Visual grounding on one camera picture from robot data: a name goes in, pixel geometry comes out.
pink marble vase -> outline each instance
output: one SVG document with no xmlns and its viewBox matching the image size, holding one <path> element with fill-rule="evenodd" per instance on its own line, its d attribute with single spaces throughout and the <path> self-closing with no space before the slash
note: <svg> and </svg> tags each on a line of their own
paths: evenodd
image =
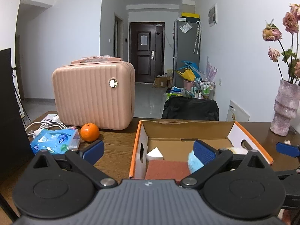
<svg viewBox="0 0 300 225">
<path fill-rule="evenodd" d="M 280 136 L 286 136 L 290 129 L 290 122 L 297 115 L 300 100 L 300 86 L 280 80 L 278 94 L 274 104 L 274 119 L 271 131 Z"/>
</svg>

gray refrigerator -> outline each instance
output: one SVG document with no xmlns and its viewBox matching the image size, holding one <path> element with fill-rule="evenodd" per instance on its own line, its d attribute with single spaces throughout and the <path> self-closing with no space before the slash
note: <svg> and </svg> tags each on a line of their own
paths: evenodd
<svg viewBox="0 0 300 225">
<path fill-rule="evenodd" d="M 200 51 L 199 54 L 197 54 L 198 45 L 196 47 L 195 53 L 193 53 L 198 24 L 189 22 L 189 25 L 191 25 L 192 28 L 188 32 L 183 33 L 180 27 L 182 25 L 185 25 L 186 23 L 187 22 L 183 22 L 183 21 L 174 22 L 174 37 L 173 37 L 174 53 L 173 53 L 172 85 L 180 88 L 183 87 L 183 78 L 175 71 L 185 65 L 181 61 L 191 61 L 199 65 L 199 58 L 200 58 Z"/>
</svg>

doorway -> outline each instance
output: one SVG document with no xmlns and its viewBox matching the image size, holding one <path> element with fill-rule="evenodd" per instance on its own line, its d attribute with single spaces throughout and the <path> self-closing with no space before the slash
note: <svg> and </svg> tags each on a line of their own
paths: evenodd
<svg viewBox="0 0 300 225">
<path fill-rule="evenodd" d="M 20 36 L 16 36 L 15 41 L 15 59 L 16 59 L 16 77 L 18 82 L 19 94 L 20 99 L 24 100 L 24 90 L 23 90 L 23 83 L 22 83 L 22 74 L 21 74 L 21 62 L 20 62 Z"/>
<path fill-rule="evenodd" d="M 113 56 L 123 58 L 123 20 L 115 15 Z"/>
<path fill-rule="evenodd" d="M 129 25 L 129 61 L 136 83 L 153 83 L 164 72 L 164 22 L 138 22 Z"/>
</svg>

red sponge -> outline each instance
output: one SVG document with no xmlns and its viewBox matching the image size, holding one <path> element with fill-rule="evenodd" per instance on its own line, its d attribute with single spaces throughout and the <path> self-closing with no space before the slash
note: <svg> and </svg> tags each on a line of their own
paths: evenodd
<svg viewBox="0 0 300 225">
<path fill-rule="evenodd" d="M 175 179 L 177 184 L 190 175 L 187 162 L 151 160 L 145 179 Z"/>
</svg>

wooden table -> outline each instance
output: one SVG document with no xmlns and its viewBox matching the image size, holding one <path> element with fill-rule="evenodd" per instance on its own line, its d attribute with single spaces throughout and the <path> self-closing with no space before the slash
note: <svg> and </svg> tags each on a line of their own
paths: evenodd
<svg viewBox="0 0 300 225">
<path fill-rule="evenodd" d="M 55 111 L 49 111 L 39 118 L 35 119 L 34 122 L 39 122 L 47 114 L 57 113 Z M 125 130 L 100 130 L 100 139 L 105 143 L 104 156 L 95 164 L 95 167 L 105 172 L 107 175 L 113 177 L 118 182 L 121 179 L 128 178 L 132 150 L 134 145 L 134 139 L 137 131 L 139 120 L 142 118 L 133 118 L 132 122 Z M 168 122 L 177 122 L 178 120 L 161 120 Z M 266 151 L 273 157 L 274 164 L 272 168 L 275 171 L 296 169 L 299 167 L 299 161 L 296 158 L 277 153 L 275 145 L 277 142 L 283 142 L 284 140 L 290 140 L 292 145 L 300 144 L 300 134 L 295 135 L 289 133 L 286 137 L 280 137 L 275 135 L 269 130 L 270 123 L 261 122 L 243 122 L 241 123 L 256 140 L 266 149 Z M 31 129 L 35 130 L 37 126 L 32 126 Z M 80 149 L 86 147 L 88 143 L 80 144 Z M 1 186 L 0 192 L 9 204 L 16 211 L 13 205 L 11 194 L 20 175 L 23 173 L 26 165 L 18 170 L 14 175 L 7 179 Z M 0 209 L 0 224 L 10 224 L 9 218 Z"/>
</svg>

